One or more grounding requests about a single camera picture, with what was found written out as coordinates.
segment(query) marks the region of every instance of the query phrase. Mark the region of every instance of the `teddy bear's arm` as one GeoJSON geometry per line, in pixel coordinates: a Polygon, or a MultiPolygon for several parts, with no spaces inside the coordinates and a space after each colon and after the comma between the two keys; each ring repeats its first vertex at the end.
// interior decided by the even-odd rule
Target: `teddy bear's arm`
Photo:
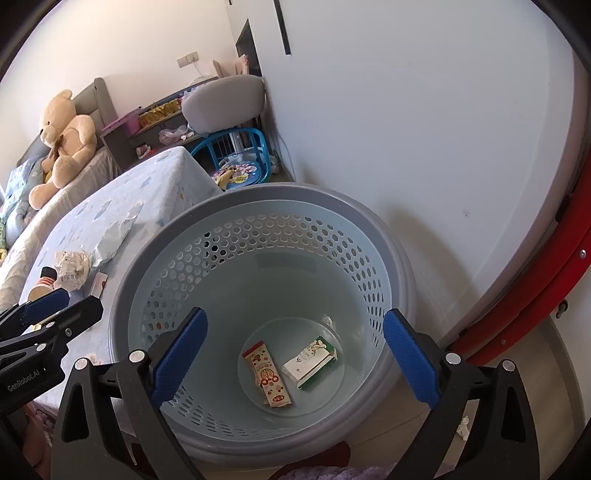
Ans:
{"type": "Polygon", "coordinates": [[[89,115],[76,115],[70,122],[70,126],[78,130],[82,144],[96,143],[96,127],[89,115]]]}

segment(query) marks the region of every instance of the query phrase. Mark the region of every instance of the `teddy bear's head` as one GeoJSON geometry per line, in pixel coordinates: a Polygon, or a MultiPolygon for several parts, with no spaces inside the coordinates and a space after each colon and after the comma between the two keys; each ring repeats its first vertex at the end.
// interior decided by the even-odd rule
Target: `teddy bear's head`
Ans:
{"type": "Polygon", "coordinates": [[[45,107],[41,113],[39,127],[41,141],[53,147],[66,126],[76,116],[76,107],[72,100],[71,90],[62,90],[45,107]]]}

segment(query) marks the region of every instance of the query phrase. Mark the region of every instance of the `blue child chair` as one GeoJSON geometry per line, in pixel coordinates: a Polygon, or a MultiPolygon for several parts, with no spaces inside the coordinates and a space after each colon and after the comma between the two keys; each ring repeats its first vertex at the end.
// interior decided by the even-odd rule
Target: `blue child chair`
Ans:
{"type": "Polygon", "coordinates": [[[183,102],[183,115],[205,139],[191,152],[207,148],[216,171],[212,178],[228,191],[264,183],[271,162],[263,133],[236,127],[260,115],[265,106],[265,86],[253,75],[236,75],[197,88],[183,102]]]}

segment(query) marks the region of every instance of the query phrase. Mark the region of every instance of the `gray headboard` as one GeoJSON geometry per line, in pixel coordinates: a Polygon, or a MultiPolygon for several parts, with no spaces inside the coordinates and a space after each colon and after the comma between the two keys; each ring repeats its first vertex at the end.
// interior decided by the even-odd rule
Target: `gray headboard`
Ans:
{"type": "MultiPolygon", "coordinates": [[[[78,115],[90,115],[95,121],[96,139],[98,141],[98,147],[101,147],[100,132],[105,125],[109,125],[112,121],[117,120],[117,113],[115,113],[115,107],[113,107],[113,102],[107,91],[107,85],[104,79],[95,78],[94,82],[74,97],[74,104],[76,105],[76,113],[78,115]]],[[[17,162],[17,165],[36,155],[45,157],[49,153],[49,150],[49,147],[37,136],[17,162]]]]}

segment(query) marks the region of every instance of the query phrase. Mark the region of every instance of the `laundry basket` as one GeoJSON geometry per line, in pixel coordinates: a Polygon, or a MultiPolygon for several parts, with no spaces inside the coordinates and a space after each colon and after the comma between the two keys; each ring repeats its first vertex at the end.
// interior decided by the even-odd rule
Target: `laundry basket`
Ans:
{"type": "Polygon", "coordinates": [[[411,325],[410,263],[381,220],[316,186],[275,183],[211,198],[174,219],[127,272],[113,307],[116,360],[147,350],[199,306],[207,338],[161,411],[187,453],[225,465],[282,465],[361,423],[400,375],[382,320],[411,325]],[[269,408],[241,353],[263,340],[280,369],[318,335],[338,360],[311,389],[284,375],[292,405],[269,408]]]}

